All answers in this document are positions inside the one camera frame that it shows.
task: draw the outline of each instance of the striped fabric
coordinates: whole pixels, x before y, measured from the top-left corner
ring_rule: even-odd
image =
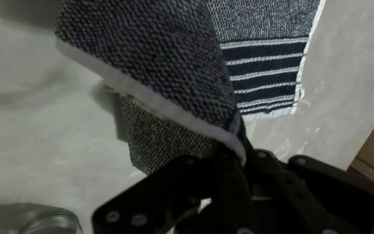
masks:
[[[292,112],[306,42],[307,37],[220,44],[241,116]]]

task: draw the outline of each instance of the folded fabric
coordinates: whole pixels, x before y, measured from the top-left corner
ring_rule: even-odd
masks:
[[[66,0],[56,35],[65,55],[124,94],[132,163],[152,173],[183,154],[210,155],[218,143],[244,163],[239,109],[254,116],[294,105],[293,70],[317,7],[318,0]]]

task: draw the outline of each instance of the knit fabric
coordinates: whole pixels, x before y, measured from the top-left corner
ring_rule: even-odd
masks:
[[[126,94],[131,159],[149,174],[179,155],[211,155],[218,143],[244,163],[239,109],[256,116],[294,105],[315,5],[65,0],[56,35],[61,52]]]

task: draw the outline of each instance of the navy and white stripes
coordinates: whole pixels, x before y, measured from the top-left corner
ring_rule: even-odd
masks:
[[[294,105],[297,74],[307,37],[222,43],[237,108],[243,116]]]

